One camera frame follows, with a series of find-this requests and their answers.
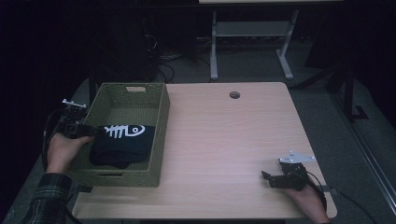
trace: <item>white graphic print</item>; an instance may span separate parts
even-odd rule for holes
[[[128,125],[111,125],[110,128],[105,127],[105,129],[106,129],[106,133],[110,132],[110,137],[117,138],[117,136],[118,136],[118,138],[122,138],[122,133],[124,133],[124,131],[125,131],[126,137],[135,137],[135,136],[138,136],[139,134],[143,133],[146,130],[145,126],[142,126],[142,125],[139,125],[139,126],[142,128],[142,130],[140,130],[140,132],[139,132],[139,129],[134,127],[134,128],[132,128],[132,133],[129,133]]]

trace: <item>floor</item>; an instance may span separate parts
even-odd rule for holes
[[[279,41],[263,40],[260,44],[241,48],[218,56],[219,79],[217,82],[284,82],[293,86],[320,72],[304,67],[311,47],[310,41],[293,41],[287,53],[293,80],[286,80],[277,61],[275,49]],[[199,59],[176,59],[160,66],[163,74],[174,83],[209,82],[209,53],[199,54]],[[158,75],[157,82],[163,82]],[[391,186],[396,186],[396,131],[389,125],[373,100],[358,81],[354,91],[354,105],[361,105],[369,119],[350,123],[341,111],[342,91],[329,94],[325,91],[328,78],[298,91],[290,91],[308,139],[317,156],[326,182],[359,202],[377,223],[396,223],[394,211],[377,184],[370,162],[364,159],[363,149],[370,148]],[[75,101],[88,101],[86,83],[75,94]],[[27,178],[25,185],[4,223],[18,223],[25,213],[32,193],[43,174],[40,159]],[[373,223],[354,204],[341,195],[333,195],[338,215],[333,223]],[[139,223],[139,220],[81,220],[82,223]],[[263,223],[264,220],[234,220],[232,223]],[[305,218],[287,220],[288,224],[310,223]]]

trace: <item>folded black clothing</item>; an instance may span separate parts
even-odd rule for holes
[[[142,161],[151,151],[155,127],[148,125],[102,126],[95,136],[90,161],[94,165],[111,165],[124,169]]]

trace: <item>basket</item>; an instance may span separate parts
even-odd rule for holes
[[[169,114],[169,95],[162,83],[103,83],[88,112],[85,124],[155,126],[148,156],[126,169],[90,163],[91,145],[84,146],[68,174],[85,186],[158,187],[163,165],[163,146]]]

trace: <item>dark sleeve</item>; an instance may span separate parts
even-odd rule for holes
[[[22,223],[65,223],[64,208],[71,184],[66,175],[43,175]]]

